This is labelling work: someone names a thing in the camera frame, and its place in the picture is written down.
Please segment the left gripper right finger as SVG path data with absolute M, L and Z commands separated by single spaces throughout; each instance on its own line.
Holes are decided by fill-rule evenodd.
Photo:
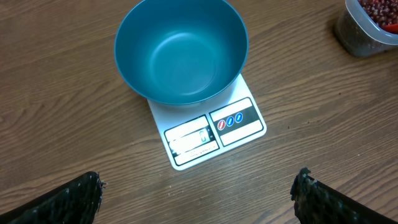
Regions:
M 306 167 L 290 190 L 301 224 L 397 224 L 310 176 Z

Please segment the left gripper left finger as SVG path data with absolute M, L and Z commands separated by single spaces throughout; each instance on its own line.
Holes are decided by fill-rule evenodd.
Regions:
M 1 215 L 6 224 L 92 224 L 106 183 L 89 171 Z

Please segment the orange measuring scoop blue handle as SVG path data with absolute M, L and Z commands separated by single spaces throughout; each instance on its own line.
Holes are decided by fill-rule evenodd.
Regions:
M 398 34 L 398 24 L 389 24 L 383 27 L 386 32 Z

